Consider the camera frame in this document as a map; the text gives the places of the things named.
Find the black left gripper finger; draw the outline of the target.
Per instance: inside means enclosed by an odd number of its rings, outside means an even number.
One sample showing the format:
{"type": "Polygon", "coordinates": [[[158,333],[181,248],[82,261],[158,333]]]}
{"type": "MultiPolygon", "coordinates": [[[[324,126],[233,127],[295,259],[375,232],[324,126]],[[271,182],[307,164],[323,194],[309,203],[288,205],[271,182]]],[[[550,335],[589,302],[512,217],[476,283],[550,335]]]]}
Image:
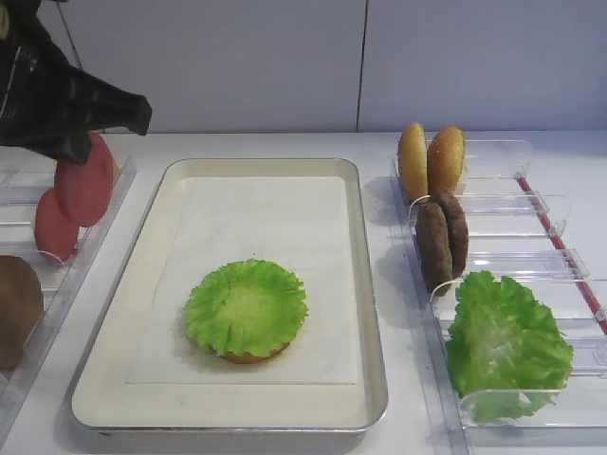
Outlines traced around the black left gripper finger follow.
{"type": "Polygon", "coordinates": [[[1,138],[1,145],[19,147],[57,161],[68,161],[84,165],[93,145],[88,131],[70,133],[66,136],[10,137],[1,138]]]}
{"type": "Polygon", "coordinates": [[[145,136],[152,116],[144,96],[123,91],[74,67],[70,69],[70,106],[77,124],[87,130],[121,127],[145,136]]]}

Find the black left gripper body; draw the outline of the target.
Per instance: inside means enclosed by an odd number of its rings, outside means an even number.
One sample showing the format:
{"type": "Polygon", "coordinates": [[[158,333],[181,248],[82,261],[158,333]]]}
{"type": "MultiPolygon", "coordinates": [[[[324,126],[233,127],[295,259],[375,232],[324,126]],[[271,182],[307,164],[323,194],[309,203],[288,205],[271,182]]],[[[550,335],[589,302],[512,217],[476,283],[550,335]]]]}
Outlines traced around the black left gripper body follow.
{"type": "Polygon", "coordinates": [[[89,142],[95,79],[52,42],[39,7],[38,1],[1,3],[1,140],[89,142]]]}

